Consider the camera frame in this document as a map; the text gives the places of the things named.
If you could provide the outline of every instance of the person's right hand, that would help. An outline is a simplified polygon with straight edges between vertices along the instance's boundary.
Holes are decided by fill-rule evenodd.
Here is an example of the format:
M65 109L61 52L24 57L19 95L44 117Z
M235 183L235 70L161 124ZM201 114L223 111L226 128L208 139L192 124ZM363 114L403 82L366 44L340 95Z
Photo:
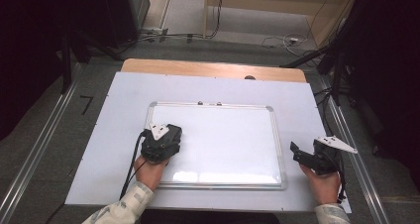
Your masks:
M300 165L309 178L309 183L318 205L337 203L340 188L340 177L337 172L317 175L311 168Z
M160 179L163 173L163 169L166 167L169 159L159 164L152 164L142 156L139 156L134 162L134 170L136 172L136 180L146 185L151 191L160 184Z

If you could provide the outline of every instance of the whiteboard frame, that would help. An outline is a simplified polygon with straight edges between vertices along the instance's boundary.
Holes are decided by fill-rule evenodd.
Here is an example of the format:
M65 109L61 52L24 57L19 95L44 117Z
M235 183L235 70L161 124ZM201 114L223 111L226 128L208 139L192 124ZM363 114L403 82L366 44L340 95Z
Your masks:
M269 146L273 146L273 151L275 151L275 157L276 157L276 164L278 170L276 170L276 177L277 179L275 180L275 178L273 180L275 180L275 182L256 182L256 181L251 181L251 182L246 182L246 181L232 181L232 182L220 182L220 181L196 181L196 182L187 182L187 181L171 181L168 179L165 179L165 176L162 178L159 188L185 188L185 189L250 189L250 190L283 190L286 189L287 187L287 182L286 182L286 173L285 173L285 168L284 168L284 161L283 161L283 156L282 156L282 151L281 151L281 143L280 143L280 139L278 136L278 130L277 130L277 125L276 125L276 119L275 119L275 115L274 115L274 110L272 107L270 106L264 106L264 105L240 105L240 104L222 104L222 103L203 103L203 102L197 102L197 103L179 103L179 102L152 102L149 110L148 110L148 116L147 116L147 122L146 122L146 128L149 129L149 124L151 123L156 123L157 121L154 120L154 115L156 115L156 111L157 108L169 108L171 107L173 108L179 108L179 110L183 110L185 112L185 110L188 110L188 108L192 108L195 111L197 108L198 109L206 109L206 108L211 108L208 110L201 110L200 113L201 114L205 114L208 116L211 115L217 115L215 113L220 112L220 111L226 111L225 109L229 109L228 111L233 111L232 113L228 112L228 113L224 113L224 119L227 119L225 122L227 122L229 120L229 123L237 123L238 126L233 126L235 128L241 128L241 126L255 126L255 124L251 124L248 123L248 125L244 125L244 124L238 124L240 121L234 121L235 120L235 113L246 113L248 111L254 111L253 113L248 113L248 114L255 114L258 116L261 115L265 115L263 114L264 112L268 113L269 119L264 119L263 120L263 124L257 124L260 126L267 126L265 128L265 130L268 130L268 126L269 129L271 131L271 134L248 134L250 136L254 136L254 137L258 137L261 136L262 139L269 137L268 140L270 142L272 142L271 144L265 145L264 148L268 148L267 151L265 151L266 153L268 151L271 152L271 148ZM190 123L189 120L191 119L191 117L189 117L189 119L181 119L183 123ZM254 118L247 118L248 121L252 121L255 123L258 123L258 121L262 121L261 118L259 119L254 119ZM205 137L208 139L209 137L212 137L212 134L215 134L215 129L217 127L223 127L223 124L217 123L217 124L211 124L212 126L212 130L208 130L209 134L205 134ZM219 136L223 136L223 135L227 135L227 133L239 133L240 131L225 131L223 130L223 128L220 129L216 129L216 134L218 134ZM226 146L240 146L243 145L242 144L235 144L235 143L230 143L230 144L224 144L225 147ZM183 152L182 149L182 137L181 137L181 153ZM229 162L227 162L229 166L236 166L236 164L229 164ZM269 163L269 161L263 161L261 160L261 158L256 158L255 161L249 161L247 163L243 163L243 164L238 164L238 166L241 166L241 168L247 168L247 166L255 166L257 164L261 164L261 163ZM171 166L172 168L176 168L177 164L172 164Z

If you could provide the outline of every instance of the gray floor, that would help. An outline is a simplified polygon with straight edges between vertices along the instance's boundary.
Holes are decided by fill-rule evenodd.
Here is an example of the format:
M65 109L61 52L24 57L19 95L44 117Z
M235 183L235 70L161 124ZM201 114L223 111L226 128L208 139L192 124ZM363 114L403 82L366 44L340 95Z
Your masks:
M265 49L255 45L204 41L188 44L186 40L174 39L168 39L163 43L138 43L124 56L223 61L262 66L276 66L281 62L294 60L294 56L281 48ZM68 107L17 206L11 223L44 223L64 202L113 76L120 68L120 62L112 61L106 56L95 57L91 64L84 66ZM302 65L302 69L306 71L307 80L314 91L320 90L319 75L313 72L313 68L306 65ZM7 190L31 145L40 134L49 113L52 112L58 100L60 86L61 80L58 79L27 113L15 131L1 141L1 193ZM84 115L82 112L87 101L80 98L80 95L94 97ZM420 204L409 202L413 200L412 197L418 195L418 191L411 182L407 169L395 160L384 160L372 156L373 142L361 115L347 104L343 105L343 109L357 143L360 145L361 155L364 157L378 193L384 197L383 204L389 219L392 223L419 223L417 209ZM329 118L329 122L334 124L332 118ZM346 171L349 183L348 196L354 211L350 214L351 220L354 223L373 223L365 197L348 159L346 159ZM79 223L97 208L64 206L52 223ZM281 223L316 223L313 213L277 213L277 216Z

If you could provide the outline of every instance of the white table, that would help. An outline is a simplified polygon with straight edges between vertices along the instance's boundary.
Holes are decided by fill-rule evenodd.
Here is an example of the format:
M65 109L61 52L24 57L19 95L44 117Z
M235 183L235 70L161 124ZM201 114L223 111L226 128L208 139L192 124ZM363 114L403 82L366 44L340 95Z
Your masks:
M289 150L293 141L301 150L312 152L313 139L325 136L309 84L135 72L116 74L65 204L103 205L118 200L134 144L145 127L147 110L153 101L222 101L271 106L278 126L287 189L159 188L150 208L269 212L313 210L316 203L307 178ZM349 212L350 206L344 204Z

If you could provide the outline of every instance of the patterned sleeve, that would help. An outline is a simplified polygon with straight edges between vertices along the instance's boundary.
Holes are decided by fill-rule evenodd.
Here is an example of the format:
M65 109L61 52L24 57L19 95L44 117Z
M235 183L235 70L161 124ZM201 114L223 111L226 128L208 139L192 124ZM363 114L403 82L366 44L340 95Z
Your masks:
M153 197L154 193L147 186L137 181L119 202L93 213L83 224L135 223Z
M320 224L349 224L350 220L340 204L324 204L315 207Z

